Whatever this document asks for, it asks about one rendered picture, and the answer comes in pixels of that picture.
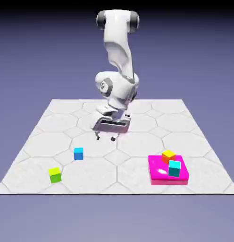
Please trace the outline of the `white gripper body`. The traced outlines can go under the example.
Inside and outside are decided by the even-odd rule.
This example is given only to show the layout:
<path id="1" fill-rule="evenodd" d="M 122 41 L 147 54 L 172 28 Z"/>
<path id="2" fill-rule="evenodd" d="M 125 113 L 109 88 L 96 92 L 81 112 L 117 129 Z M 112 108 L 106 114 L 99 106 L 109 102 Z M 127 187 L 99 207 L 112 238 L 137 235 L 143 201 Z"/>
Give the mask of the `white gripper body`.
<path id="1" fill-rule="evenodd" d="M 110 133 L 127 133 L 129 130 L 131 118 L 114 120 L 110 117 L 101 117 L 91 126 L 93 131 Z"/>

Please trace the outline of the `small blue cube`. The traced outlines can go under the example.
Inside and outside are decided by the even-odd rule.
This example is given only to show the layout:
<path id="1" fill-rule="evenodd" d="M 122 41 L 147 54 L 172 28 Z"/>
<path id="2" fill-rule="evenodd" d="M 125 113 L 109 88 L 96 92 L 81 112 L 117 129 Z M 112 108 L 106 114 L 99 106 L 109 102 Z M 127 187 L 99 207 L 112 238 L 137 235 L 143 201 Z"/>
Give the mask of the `small blue cube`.
<path id="1" fill-rule="evenodd" d="M 82 147 L 74 148 L 74 160 L 83 160 L 84 159 L 84 150 Z"/>

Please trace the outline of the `small green cube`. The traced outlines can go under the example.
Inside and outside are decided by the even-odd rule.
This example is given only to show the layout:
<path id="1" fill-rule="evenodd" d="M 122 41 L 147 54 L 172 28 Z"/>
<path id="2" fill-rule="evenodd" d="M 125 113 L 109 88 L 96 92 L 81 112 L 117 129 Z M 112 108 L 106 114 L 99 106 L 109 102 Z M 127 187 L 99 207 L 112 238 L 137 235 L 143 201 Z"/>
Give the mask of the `small green cube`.
<path id="1" fill-rule="evenodd" d="M 62 181 L 61 171 L 59 167 L 49 169 L 49 176 L 51 183 L 57 183 Z"/>

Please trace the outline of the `large pink box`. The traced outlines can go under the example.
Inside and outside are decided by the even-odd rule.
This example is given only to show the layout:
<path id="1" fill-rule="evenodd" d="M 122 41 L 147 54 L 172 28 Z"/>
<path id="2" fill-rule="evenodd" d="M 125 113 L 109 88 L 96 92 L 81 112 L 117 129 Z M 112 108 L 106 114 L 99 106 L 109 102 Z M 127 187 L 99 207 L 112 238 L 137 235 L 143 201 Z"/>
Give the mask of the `large pink box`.
<path id="1" fill-rule="evenodd" d="M 176 155 L 175 161 L 179 163 L 179 176 L 169 175 L 169 165 L 162 161 L 162 156 L 148 156 L 151 185 L 187 185 L 189 173 L 181 155 Z"/>

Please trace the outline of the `small teal cube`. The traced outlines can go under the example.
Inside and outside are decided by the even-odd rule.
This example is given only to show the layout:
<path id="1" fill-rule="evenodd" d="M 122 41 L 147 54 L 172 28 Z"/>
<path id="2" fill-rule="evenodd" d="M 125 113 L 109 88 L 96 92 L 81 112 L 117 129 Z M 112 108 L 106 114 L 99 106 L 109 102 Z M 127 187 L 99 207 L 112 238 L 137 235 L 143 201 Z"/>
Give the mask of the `small teal cube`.
<path id="1" fill-rule="evenodd" d="M 181 162 L 170 160 L 168 164 L 168 175 L 172 177 L 179 177 L 181 171 Z"/>

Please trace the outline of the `small orange cube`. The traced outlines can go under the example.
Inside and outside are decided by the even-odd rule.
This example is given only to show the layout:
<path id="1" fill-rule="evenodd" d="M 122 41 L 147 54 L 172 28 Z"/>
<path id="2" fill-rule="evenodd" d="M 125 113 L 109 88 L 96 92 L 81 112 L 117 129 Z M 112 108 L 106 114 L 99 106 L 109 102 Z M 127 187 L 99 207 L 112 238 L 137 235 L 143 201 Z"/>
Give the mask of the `small orange cube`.
<path id="1" fill-rule="evenodd" d="M 175 159 L 176 159 L 176 153 L 170 150 L 166 150 L 162 152 L 161 161 L 164 162 L 165 164 L 169 165 L 169 161 L 175 160 Z"/>

